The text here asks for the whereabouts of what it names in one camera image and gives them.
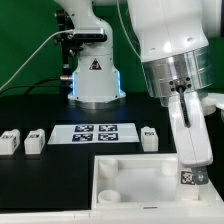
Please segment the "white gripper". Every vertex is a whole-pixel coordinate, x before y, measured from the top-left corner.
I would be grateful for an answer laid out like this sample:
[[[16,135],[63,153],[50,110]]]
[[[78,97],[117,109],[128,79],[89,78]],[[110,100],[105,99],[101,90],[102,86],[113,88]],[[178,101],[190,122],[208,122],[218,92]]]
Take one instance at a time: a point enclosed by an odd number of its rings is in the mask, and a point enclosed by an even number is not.
[[[207,168],[213,162],[211,144],[207,132],[202,106],[196,92],[184,95],[190,126],[184,121],[180,97],[169,98],[168,111],[176,151],[184,167],[193,168],[193,180],[196,185],[209,181]]]

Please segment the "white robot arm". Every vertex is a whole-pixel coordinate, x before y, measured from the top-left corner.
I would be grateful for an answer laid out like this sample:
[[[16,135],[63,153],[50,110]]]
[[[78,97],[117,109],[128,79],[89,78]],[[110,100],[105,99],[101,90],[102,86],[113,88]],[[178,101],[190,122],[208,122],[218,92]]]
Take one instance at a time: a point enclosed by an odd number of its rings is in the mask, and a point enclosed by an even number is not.
[[[204,116],[223,108],[212,83],[208,39],[221,34],[224,0],[55,0],[68,13],[71,39],[81,46],[72,77],[71,103],[100,108],[125,96],[112,62],[112,30],[92,6],[126,2],[140,44],[149,95],[168,108],[178,159],[197,185],[208,182],[213,162]]]

